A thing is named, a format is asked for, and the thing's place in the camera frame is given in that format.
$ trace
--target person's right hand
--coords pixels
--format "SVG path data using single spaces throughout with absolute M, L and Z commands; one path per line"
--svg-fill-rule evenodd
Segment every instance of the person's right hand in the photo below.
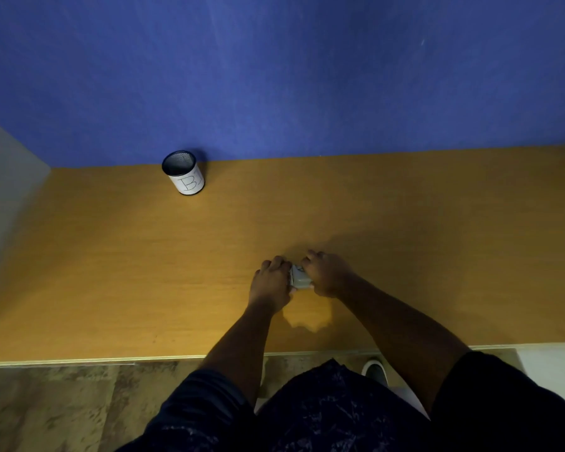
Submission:
M 311 249 L 301 260 L 301 266 L 312 279 L 316 294 L 331 298 L 339 296 L 346 283 L 356 275 L 347 262 L 338 255 Z

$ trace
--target tile floor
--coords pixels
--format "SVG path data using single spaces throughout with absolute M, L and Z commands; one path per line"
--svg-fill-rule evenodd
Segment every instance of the tile floor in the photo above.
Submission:
M 514 349 L 494 349 L 522 370 Z M 376 354 L 267 357 L 260 397 L 334 357 L 360 371 Z M 112 452 L 144 430 L 200 360 L 96 366 L 0 368 L 0 452 Z M 405 387 L 386 365 L 390 387 Z

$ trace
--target gray wall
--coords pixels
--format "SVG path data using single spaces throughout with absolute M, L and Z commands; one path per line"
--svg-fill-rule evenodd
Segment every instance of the gray wall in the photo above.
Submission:
M 0 128 L 0 252 L 15 220 L 50 167 Z

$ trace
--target hand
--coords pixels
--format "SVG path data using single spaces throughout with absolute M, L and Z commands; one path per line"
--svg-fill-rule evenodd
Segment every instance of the hand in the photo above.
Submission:
M 312 279 L 314 291 L 320 296 L 338 297 L 347 281 L 356 276 L 343 258 L 314 250 L 308 250 L 301 260 L 301 266 Z
M 295 288 L 288 285 L 288 272 L 291 262 L 276 256 L 261 263 L 249 289 L 249 306 L 267 305 L 272 308 L 272 315 L 279 312 L 295 293 Z

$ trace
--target cup rim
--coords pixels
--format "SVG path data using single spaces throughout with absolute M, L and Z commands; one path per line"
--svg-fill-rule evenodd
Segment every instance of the cup rim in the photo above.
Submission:
M 192 159 L 193 159 L 193 166 L 191 166 L 190 169 L 189 169 L 186 173 L 181 173 L 181 174 L 169 174 L 169 173 L 166 171 L 166 161 L 167 161 L 171 156 L 173 156 L 173 155 L 176 154 L 176 153 L 188 153 L 188 155 L 190 155 L 190 157 L 192 157 Z M 167 174 L 168 176 L 173 177 L 173 178 L 176 178 L 176 177 L 178 177 L 178 176 L 184 176 L 184 175 L 190 173 L 190 172 L 195 168 L 196 164 L 197 164 L 197 159 L 196 159 L 195 155 L 194 155 L 192 152 L 189 152 L 189 151 L 174 151 L 174 152 L 172 152 L 172 153 L 169 153 L 169 154 L 166 156 L 166 158 L 163 159 L 163 161 L 161 162 L 161 170 L 163 170 L 163 172 L 164 172 L 165 174 Z

